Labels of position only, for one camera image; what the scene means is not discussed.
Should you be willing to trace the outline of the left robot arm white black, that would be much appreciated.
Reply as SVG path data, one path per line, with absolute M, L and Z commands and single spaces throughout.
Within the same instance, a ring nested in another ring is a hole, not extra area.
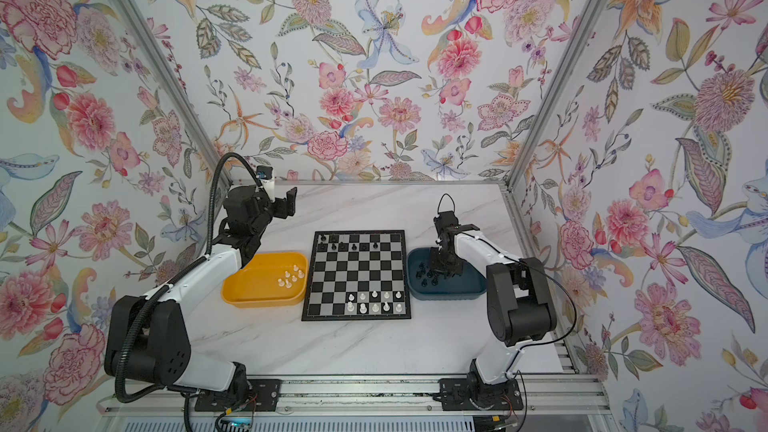
M 231 189 L 226 213 L 210 233 L 202 255 L 171 279 L 141 296 L 124 296 L 114 305 L 104 370 L 113 377 L 122 403 L 167 389 L 180 394 L 214 394 L 223 403 L 246 401 L 251 385 L 243 364 L 193 351 L 186 321 L 202 301 L 255 256 L 268 225 L 296 212 L 297 188 L 278 197 L 273 186 Z

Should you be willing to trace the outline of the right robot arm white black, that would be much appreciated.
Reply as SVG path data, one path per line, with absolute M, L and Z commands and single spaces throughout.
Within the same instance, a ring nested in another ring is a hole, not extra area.
M 512 255 L 452 211 L 434 218 L 437 246 L 428 270 L 434 281 L 450 280 L 473 268 L 486 280 L 486 316 L 492 338 L 471 362 L 468 383 L 477 390 L 498 389 L 514 377 L 528 348 L 554 342 L 557 314 L 543 264 Z

